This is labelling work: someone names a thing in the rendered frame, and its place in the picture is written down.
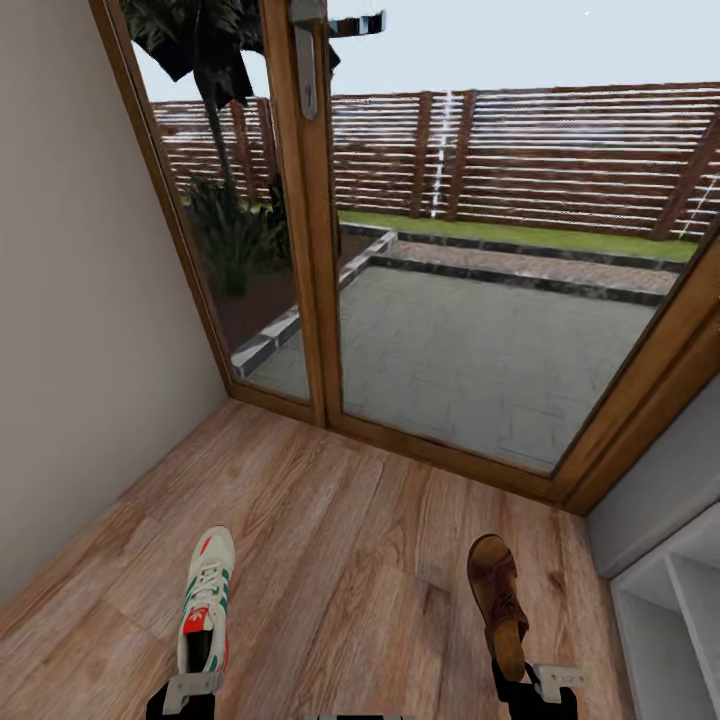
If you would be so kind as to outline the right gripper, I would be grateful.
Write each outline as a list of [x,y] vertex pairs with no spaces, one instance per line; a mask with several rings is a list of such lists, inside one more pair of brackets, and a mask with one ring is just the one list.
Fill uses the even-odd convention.
[[511,720],[578,720],[577,696],[571,687],[560,689],[560,704],[545,703],[534,688],[538,678],[532,671],[533,665],[525,663],[525,671],[529,674],[531,683],[517,683],[505,679],[495,659],[492,660],[492,664],[499,699],[509,703]]

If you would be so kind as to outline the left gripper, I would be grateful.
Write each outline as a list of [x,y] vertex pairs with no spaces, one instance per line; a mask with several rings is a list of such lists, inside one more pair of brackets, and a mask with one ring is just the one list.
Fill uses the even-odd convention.
[[189,695],[189,702],[177,715],[163,715],[163,705],[169,682],[148,701],[146,720],[214,720],[214,693]]

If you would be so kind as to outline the sandal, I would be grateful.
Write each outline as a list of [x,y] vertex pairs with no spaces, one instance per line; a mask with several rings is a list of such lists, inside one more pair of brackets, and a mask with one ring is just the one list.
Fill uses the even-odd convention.
[[521,641],[529,621],[517,596],[517,569],[507,544],[485,533],[470,547],[467,557],[469,585],[485,620],[489,653],[507,681],[521,683],[525,655]]

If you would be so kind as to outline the gym shoe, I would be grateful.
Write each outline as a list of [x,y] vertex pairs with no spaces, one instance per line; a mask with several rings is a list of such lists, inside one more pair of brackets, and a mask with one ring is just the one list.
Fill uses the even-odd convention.
[[207,530],[195,548],[178,637],[178,674],[226,669],[225,620],[235,555],[232,534],[223,525]]

